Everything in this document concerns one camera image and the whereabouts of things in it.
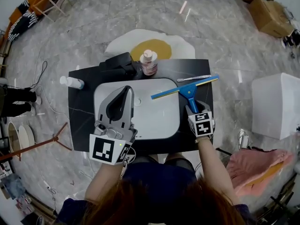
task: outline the toothbrush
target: toothbrush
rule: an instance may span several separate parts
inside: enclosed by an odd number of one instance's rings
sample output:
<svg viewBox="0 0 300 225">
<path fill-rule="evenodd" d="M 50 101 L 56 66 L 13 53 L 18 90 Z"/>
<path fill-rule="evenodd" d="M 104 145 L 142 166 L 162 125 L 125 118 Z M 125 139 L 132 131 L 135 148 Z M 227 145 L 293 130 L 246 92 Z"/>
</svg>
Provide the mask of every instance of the toothbrush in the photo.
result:
<svg viewBox="0 0 300 225">
<path fill-rule="evenodd" d="M 190 77 L 190 78 L 178 78 L 177 82 L 183 82 L 186 80 L 193 80 L 193 79 L 203 79 L 203 78 L 209 78 L 211 77 L 211 75 L 203 75 L 203 76 L 197 76 L 197 77 Z"/>
</svg>

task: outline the wristwatch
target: wristwatch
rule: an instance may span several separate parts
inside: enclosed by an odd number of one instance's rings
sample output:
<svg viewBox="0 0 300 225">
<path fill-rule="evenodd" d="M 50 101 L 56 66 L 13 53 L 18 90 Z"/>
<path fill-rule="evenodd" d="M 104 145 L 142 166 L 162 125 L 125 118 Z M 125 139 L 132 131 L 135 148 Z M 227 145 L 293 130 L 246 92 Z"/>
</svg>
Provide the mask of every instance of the wristwatch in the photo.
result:
<svg viewBox="0 0 300 225">
<path fill-rule="evenodd" d="M 202 136 L 202 137 L 198 137 L 196 140 L 195 140 L 195 143 L 199 143 L 201 140 L 210 140 L 210 138 L 208 136 Z"/>
</svg>

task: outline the pink cloth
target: pink cloth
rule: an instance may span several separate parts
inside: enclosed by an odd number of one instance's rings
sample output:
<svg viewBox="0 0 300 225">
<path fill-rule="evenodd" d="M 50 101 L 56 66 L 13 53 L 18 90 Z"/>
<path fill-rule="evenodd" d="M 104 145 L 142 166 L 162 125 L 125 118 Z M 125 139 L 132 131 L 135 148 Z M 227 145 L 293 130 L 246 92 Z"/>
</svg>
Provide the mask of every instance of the pink cloth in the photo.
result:
<svg viewBox="0 0 300 225">
<path fill-rule="evenodd" d="M 260 196 L 270 180 L 277 174 L 265 178 L 262 182 L 253 186 L 246 184 L 262 177 L 267 170 L 278 163 L 284 162 L 286 166 L 294 159 L 294 155 L 288 151 L 277 149 L 269 152 L 242 149 L 230 157 L 227 170 L 232 180 L 233 188 L 237 196 Z"/>
</svg>

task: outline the forearm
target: forearm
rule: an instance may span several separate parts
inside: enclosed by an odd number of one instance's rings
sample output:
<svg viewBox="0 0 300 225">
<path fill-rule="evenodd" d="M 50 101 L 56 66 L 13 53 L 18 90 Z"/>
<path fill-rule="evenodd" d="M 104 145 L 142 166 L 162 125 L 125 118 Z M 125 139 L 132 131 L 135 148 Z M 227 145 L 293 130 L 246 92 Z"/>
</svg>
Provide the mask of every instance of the forearm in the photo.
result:
<svg viewBox="0 0 300 225">
<path fill-rule="evenodd" d="M 238 204 L 231 178 L 210 140 L 200 140 L 199 155 L 202 162 L 206 182 L 218 192 L 230 198 L 233 204 Z"/>
<path fill-rule="evenodd" d="M 98 201 L 119 181 L 122 169 L 123 164 L 109 165 L 103 163 L 85 192 L 85 200 Z"/>
</svg>

